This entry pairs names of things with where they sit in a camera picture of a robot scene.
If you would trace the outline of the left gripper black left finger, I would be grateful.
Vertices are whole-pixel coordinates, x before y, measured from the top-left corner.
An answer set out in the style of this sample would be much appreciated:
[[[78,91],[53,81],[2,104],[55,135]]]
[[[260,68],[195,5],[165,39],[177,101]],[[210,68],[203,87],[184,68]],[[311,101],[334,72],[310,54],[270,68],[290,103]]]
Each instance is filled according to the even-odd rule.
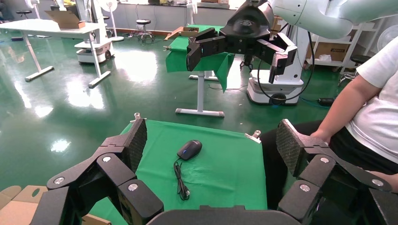
[[[104,198],[127,224],[149,223],[164,211],[164,204],[136,175],[146,141],[144,119],[135,120],[127,133],[106,138],[91,157],[47,182],[31,223],[80,225]]]

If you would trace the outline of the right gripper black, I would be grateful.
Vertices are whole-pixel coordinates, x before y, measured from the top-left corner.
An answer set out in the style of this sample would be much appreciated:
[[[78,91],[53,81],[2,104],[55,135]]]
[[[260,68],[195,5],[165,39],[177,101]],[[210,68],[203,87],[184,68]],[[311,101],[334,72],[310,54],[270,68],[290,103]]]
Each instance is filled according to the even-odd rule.
[[[219,32],[208,28],[188,39],[186,68],[193,71],[201,58],[228,52],[254,55],[270,65],[268,82],[273,84],[294,62],[297,46],[284,34],[270,39],[274,21],[267,1],[246,1]]]

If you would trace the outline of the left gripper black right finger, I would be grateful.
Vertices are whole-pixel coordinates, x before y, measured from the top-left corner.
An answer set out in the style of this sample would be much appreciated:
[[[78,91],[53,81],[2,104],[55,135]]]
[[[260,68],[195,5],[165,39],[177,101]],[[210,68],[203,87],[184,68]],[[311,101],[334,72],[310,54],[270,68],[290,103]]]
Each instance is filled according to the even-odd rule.
[[[299,133],[283,119],[276,133],[277,150],[296,178],[278,209],[301,225],[310,223],[328,199],[341,207],[355,225],[395,225],[398,196],[391,184],[338,157],[320,139]]]

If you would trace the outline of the person right hand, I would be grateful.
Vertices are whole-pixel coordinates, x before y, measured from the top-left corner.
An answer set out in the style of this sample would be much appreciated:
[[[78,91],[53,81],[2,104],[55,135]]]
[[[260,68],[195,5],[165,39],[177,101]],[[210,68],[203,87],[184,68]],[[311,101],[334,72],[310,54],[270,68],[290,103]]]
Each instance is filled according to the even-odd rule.
[[[310,136],[313,138],[318,138],[318,139],[322,140],[327,145],[329,145],[330,139],[331,139],[331,134],[329,132],[327,132],[325,130],[321,130],[321,129],[316,130]]]

